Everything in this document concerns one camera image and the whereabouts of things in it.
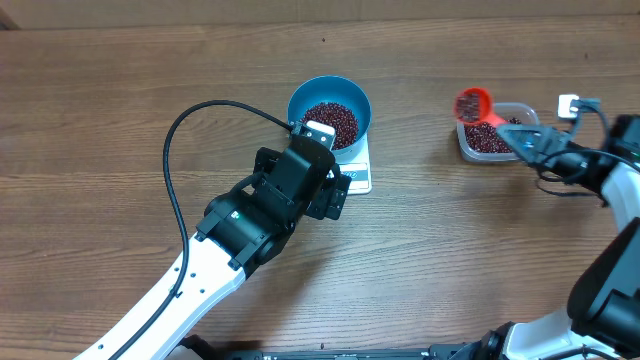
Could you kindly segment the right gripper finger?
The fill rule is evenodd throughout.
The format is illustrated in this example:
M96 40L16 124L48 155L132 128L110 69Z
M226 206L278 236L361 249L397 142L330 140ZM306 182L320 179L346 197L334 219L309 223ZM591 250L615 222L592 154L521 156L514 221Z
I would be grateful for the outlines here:
M546 145L570 138L569 132L547 125L504 124L497 127L497 134L508 145Z
M549 142L540 141L505 141L507 146L512 150L515 156L526 163L528 166L540 166L543 160L548 156L547 148Z

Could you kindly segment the orange measuring scoop blue handle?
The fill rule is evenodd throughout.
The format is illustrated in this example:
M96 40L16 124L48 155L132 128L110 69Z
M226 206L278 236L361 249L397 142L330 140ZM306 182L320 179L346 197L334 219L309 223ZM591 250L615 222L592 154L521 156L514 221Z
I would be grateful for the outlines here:
M454 100L456 119L467 126L487 124L494 128L507 123L493 111L493 100L484 88L467 88Z

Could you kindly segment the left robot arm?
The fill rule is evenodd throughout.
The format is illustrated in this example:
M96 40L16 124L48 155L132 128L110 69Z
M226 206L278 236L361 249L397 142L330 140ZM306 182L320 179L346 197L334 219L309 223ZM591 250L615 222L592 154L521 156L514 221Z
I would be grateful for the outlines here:
M303 215L337 219L348 178L329 135L294 135L256 156L253 174L212 200L171 268L83 359L165 359L216 304L277 256Z

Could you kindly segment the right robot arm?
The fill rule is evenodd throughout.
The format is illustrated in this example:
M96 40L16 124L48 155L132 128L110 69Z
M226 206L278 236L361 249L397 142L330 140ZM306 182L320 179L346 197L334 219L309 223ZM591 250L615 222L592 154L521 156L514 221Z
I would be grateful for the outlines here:
M502 125L527 166L591 191L614 215L617 237L580 276L565 308L506 323L458 359L634 359L639 355L639 118L621 115L601 149L549 126Z

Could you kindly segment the white digital kitchen scale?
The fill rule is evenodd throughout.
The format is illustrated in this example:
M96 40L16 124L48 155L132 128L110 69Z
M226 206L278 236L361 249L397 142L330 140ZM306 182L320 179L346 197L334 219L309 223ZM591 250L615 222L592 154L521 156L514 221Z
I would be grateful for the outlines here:
M349 195L369 194L373 187L368 136L353 145L333 152L341 173L351 178Z

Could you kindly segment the red beans in bowl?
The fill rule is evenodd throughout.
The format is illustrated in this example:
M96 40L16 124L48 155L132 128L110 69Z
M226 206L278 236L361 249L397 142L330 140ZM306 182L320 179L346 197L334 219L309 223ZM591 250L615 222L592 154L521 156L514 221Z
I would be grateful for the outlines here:
M333 149L340 150L354 144L358 138L359 123L354 113L335 102L321 102L309 108L301 118L304 123L316 121L335 130Z

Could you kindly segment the teal plastic bowl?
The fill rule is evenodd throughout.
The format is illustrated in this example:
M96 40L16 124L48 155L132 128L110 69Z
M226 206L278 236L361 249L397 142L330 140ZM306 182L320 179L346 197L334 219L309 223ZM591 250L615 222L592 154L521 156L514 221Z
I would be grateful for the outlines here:
M373 110L366 93L352 80L337 76L323 75L307 80L292 94L286 112L290 125L301 120L307 110L320 103L337 103L350 110L358 121L355 141L342 149L334 149L336 156L346 156L359 152L365 142L373 118Z

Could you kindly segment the clear plastic bean container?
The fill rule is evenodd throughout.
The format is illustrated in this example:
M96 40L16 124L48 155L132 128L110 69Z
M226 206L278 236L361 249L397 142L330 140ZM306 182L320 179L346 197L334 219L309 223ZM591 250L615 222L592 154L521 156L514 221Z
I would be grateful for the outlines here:
M536 111L529 105L518 102L498 102L493 105L494 112L505 120L518 119L522 124L539 125ZM491 153L479 152L471 146L471 138L466 135L463 124L456 125L456 132L461 155L464 160L474 163L501 163L518 161L513 152Z

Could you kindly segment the red beans in container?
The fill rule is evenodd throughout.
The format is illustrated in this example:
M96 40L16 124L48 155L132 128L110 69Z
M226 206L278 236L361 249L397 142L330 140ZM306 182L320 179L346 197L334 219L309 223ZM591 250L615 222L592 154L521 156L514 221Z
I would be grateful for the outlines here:
M497 134L495 127L487 123L477 126L464 126L468 146L478 153L509 153L511 149Z

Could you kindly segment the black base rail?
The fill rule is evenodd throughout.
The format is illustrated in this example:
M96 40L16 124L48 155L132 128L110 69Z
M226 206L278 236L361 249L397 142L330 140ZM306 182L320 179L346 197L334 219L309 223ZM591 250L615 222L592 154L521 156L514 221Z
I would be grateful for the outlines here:
M179 345L197 359L214 360L452 360L473 359L479 342L434 344L428 348L373 350L313 350L274 352L256 349L215 348L197 335L183 339Z

